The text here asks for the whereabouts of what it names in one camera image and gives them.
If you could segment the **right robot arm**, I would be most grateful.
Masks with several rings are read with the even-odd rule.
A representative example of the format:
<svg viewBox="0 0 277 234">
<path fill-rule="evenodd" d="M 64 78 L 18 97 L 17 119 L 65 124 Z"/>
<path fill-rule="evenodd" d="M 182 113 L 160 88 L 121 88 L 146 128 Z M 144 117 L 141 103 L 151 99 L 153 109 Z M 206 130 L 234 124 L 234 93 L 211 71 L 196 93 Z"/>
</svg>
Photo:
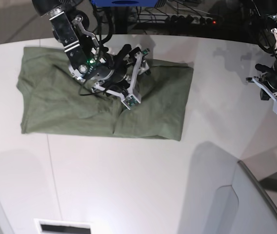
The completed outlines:
<svg viewBox="0 0 277 234">
<path fill-rule="evenodd" d="M 129 88 L 127 80 L 129 64 L 125 57 L 132 50 L 125 45 L 117 55 L 111 55 L 105 43 L 114 32 L 112 12 L 105 7 L 102 13 L 92 5 L 97 20 L 97 32 L 89 30 L 89 18 L 77 9 L 79 0 L 34 0 L 32 2 L 40 16 L 49 16 L 55 39 L 64 47 L 69 59 L 69 70 L 72 77 L 81 85 L 94 80 L 105 91 L 118 93 Z"/>
</svg>

